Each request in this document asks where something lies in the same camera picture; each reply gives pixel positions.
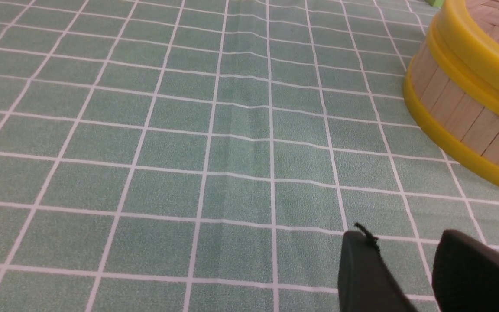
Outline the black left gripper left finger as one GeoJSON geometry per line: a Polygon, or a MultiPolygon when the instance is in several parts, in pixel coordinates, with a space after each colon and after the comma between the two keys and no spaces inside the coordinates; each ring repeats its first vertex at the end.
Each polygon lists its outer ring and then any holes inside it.
{"type": "Polygon", "coordinates": [[[338,273],[341,312],[415,312],[382,259],[378,237],[355,223],[343,235],[338,273]]]}

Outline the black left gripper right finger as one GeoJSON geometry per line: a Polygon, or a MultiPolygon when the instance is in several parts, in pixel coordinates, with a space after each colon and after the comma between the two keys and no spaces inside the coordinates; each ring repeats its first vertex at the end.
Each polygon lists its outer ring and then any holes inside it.
{"type": "Polygon", "coordinates": [[[442,312],[499,312],[499,252],[447,229],[435,252],[432,289],[442,312]]]}

